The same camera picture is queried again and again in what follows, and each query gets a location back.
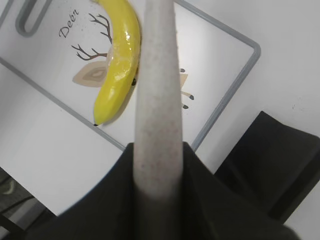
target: antler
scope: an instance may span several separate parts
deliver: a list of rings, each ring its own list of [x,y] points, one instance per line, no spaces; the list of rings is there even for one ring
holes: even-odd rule
[[[104,33],[104,32],[100,32],[101,34],[107,36],[107,38],[109,39],[110,43],[112,44],[112,38],[111,38],[111,33],[110,33],[110,22],[109,20],[105,17],[105,16],[102,16],[101,14],[99,14],[97,16],[97,18],[101,18],[101,19],[104,19],[106,21],[106,24],[102,23],[101,21],[99,21],[95,16],[93,16],[91,13],[89,13],[89,15],[93,18],[93,20],[90,20],[90,22],[94,22],[94,23],[97,23],[97,24],[100,24],[102,26],[104,26],[106,28],[106,32],[107,33]]]
[[[84,58],[83,56],[81,56],[80,55],[80,53],[79,52],[77,52],[76,53],[76,55],[79,57],[79,58],[81,58],[82,60],[84,60],[84,61],[90,61],[90,60],[92,60],[92,59],[95,59],[95,58],[97,58],[97,57],[107,57],[108,56],[108,53],[98,53],[95,49],[93,49],[93,48],[91,48],[92,49],[92,51],[94,51],[96,54],[95,55],[89,55],[88,53],[86,53],[86,51],[84,51],[83,49],[82,49],[82,47],[78,44],[78,47],[75,47],[75,46],[73,46],[73,45],[71,45],[71,47],[73,47],[75,50],[77,50],[77,51],[80,51],[81,53],[83,53],[84,55],[86,55],[87,56],[87,58]]]

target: deer ear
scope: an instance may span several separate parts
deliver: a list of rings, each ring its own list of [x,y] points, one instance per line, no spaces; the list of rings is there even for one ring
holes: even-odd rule
[[[182,88],[185,85],[187,77],[188,77],[188,74],[180,73],[180,88]]]
[[[74,76],[72,81],[85,87],[102,87],[107,76],[107,64],[106,61],[88,63]]]

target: gray pole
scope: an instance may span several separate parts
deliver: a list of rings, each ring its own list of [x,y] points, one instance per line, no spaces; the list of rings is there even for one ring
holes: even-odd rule
[[[173,0],[146,0],[137,82],[136,239],[178,240],[183,149]]]

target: yellow banana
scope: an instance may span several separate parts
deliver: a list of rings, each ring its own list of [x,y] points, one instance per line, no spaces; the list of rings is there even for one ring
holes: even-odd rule
[[[112,59],[94,104],[94,122],[110,121],[123,104],[136,75],[140,57],[140,29],[127,0],[94,0],[106,10],[113,28]]]

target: deer illustration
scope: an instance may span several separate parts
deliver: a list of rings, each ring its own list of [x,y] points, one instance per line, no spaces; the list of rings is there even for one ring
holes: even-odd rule
[[[90,22],[97,23],[106,28],[106,33],[105,32],[100,32],[100,33],[106,36],[109,39],[110,43],[112,44],[109,20],[105,16],[102,16],[101,14],[97,15],[96,17],[93,16],[91,13],[89,13],[89,15],[92,17]],[[83,61],[91,61],[99,57],[105,58],[104,61],[94,61],[94,62],[88,63],[73,78],[74,83],[85,86],[85,87],[93,87],[93,88],[102,87],[107,76],[110,60],[112,59],[112,47],[109,49],[108,53],[99,53],[94,48],[91,48],[93,52],[92,55],[88,54],[85,50],[83,50],[83,48],[79,44],[77,47],[72,45],[72,48],[74,48],[77,51],[76,55]],[[181,89],[188,78],[188,75],[185,74],[185,72],[186,70],[184,70],[183,68],[180,69],[180,88]],[[136,79],[132,80],[132,85],[133,86],[136,85]],[[182,91],[181,94],[187,96],[191,100],[195,99],[195,97],[190,93]],[[182,104],[182,107],[184,109],[189,108],[185,104]]]

